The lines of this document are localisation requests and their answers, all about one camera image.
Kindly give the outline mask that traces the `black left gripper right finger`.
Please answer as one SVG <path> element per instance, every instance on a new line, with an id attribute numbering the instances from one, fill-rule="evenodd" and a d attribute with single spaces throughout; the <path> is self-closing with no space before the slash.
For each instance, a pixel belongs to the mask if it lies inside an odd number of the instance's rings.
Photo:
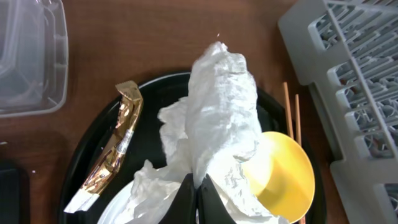
<path id="1" fill-rule="evenodd" d="M 199 224 L 236 224 L 208 174 L 198 189 L 198 217 Z"/>

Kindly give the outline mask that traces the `wooden chopstick right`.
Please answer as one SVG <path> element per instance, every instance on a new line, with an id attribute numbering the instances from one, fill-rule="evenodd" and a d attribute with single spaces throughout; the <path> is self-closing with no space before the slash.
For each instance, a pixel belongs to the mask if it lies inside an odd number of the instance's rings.
<path id="1" fill-rule="evenodd" d="M 300 102 L 299 95 L 295 95 L 295 123 L 296 123 L 296 142 L 302 145 L 302 133 L 301 133 L 301 119 L 300 119 Z"/>

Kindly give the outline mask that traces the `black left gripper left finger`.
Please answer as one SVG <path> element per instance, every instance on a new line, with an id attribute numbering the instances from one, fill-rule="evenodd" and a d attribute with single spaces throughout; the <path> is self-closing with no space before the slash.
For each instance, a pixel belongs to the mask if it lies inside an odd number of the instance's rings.
<path id="1" fill-rule="evenodd" d="M 187 174 L 177 191 L 169 209 L 159 224 L 196 223 L 196 189 L 193 174 Z"/>

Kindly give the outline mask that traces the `white paper napkin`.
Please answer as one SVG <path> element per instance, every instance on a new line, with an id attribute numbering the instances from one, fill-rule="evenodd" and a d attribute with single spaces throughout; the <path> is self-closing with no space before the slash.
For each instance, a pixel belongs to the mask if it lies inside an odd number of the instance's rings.
<path id="1" fill-rule="evenodd" d="M 188 96 L 159 111 L 166 166 L 156 169 L 145 161 L 115 222 L 160 222 L 185 176 L 193 174 L 196 187 L 211 177 L 235 222 L 284 223 L 250 191 L 241 167 L 262 145 L 256 105 L 245 57 L 224 43 L 211 44 L 193 64 Z"/>

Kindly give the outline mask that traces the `yellow plastic bowl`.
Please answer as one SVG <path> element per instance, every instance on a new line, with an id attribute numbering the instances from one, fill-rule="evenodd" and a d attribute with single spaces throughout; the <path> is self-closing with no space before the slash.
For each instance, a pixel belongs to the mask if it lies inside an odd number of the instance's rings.
<path id="1" fill-rule="evenodd" d="M 260 148 L 242 168 L 251 192 L 273 215 L 295 223 L 309 211 L 315 195 L 313 167 L 289 136 L 264 132 Z"/>

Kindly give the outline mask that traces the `clear plastic waste bin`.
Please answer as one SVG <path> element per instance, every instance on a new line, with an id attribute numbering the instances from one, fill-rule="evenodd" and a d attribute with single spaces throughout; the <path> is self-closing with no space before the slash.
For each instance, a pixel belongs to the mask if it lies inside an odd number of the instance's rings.
<path id="1" fill-rule="evenodd" d="M 67 98 L 61 0 L 1 0 L 1 117 L 53 113 Z"/>

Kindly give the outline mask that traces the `gold snack wrapper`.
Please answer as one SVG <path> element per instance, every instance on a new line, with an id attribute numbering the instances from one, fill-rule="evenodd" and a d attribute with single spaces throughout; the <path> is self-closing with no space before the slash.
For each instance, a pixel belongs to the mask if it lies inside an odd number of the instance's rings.
<path id="1" fill-rule="evenodd" d="M 122 95 L 115 129 L 90 174 L 63 210 L 87 211 L 119 172 L 138 123 L 144 100 L 134 81 L 116 85 Z"/>

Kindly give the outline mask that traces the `round black tray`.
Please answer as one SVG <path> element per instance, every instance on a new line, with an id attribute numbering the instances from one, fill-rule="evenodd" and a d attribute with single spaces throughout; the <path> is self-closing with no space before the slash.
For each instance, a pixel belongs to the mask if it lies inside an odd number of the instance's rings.
<path id="1" fill-rule="evenodd" d="M 150 160 L 155 168 L 166 165 L 159 134 L 161 122 L 157 114 L 162 107 L 171 105 L 179 98 L 188 95 L 189 77 L 189 71 L 178 72 L 139 84 L 144 98 L 144 108 L 121 171 L 87 212 L 64 213 L 63 209 L 86 179 L 91 166 L 101 154 L 101 147 L 104 147 L 111 137 L 116 125 L 121 96 L 117 96 L 105 107 L 87 129 L 72 156 L 60 196 L 58 223 L 97 223 L 111 199 L 122 190 L 122 187 L 133 180 L 134 172 L 143 166 L 146 159 Z M 258 88 L 257 93 L 257 113 L 262 130 L 287 134 L 285 109 L 263 90 Z M 325 193 L 320 169 L 305 138 L 302 146 L 312 163 L 315 174 L 315 196 L 306 214 L 306 221 L 307 223 L 327 223 Z"/>

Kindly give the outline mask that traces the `black rectangular waste bin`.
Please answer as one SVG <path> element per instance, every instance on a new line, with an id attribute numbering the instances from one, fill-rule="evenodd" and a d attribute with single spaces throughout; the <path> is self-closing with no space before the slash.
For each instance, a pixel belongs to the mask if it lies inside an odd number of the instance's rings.
<path id="1" fill-rule="evenodd" d="M 1 161 L 1 224 L 29 224 L 29 176 L 11 161 Z"/>

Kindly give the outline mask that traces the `grey dishwasher rack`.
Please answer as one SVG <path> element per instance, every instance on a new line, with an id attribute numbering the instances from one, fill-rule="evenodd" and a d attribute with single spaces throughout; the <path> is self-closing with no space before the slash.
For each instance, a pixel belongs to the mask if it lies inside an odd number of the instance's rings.
<path id="1" fill-rule="evenodd" d="M 299 0 L 278 22 L 351 223 L 397 222 L 397 0 Z"/>

